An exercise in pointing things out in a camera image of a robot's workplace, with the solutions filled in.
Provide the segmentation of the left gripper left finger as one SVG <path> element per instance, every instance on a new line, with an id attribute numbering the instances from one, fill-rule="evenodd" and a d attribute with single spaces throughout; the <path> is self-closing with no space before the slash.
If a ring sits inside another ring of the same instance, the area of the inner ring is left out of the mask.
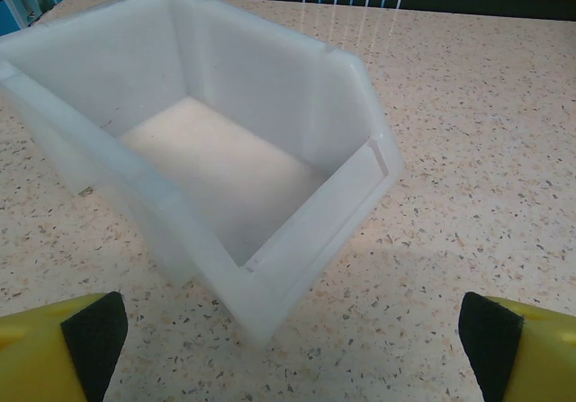
<path id="1" fill-rule="evenodd" d="M 1 399 L 102 401 L 128 328 L 117 291 L 2 317 Z"/>

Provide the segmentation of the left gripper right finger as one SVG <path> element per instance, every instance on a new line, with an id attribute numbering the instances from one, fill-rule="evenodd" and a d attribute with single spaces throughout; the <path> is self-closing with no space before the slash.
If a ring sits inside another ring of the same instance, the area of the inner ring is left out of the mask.
<path id="1" fill-rule="evenodd" d="M 485 401 L 575 399 L 575 317 L 469 291 L 458 334 Z"/>

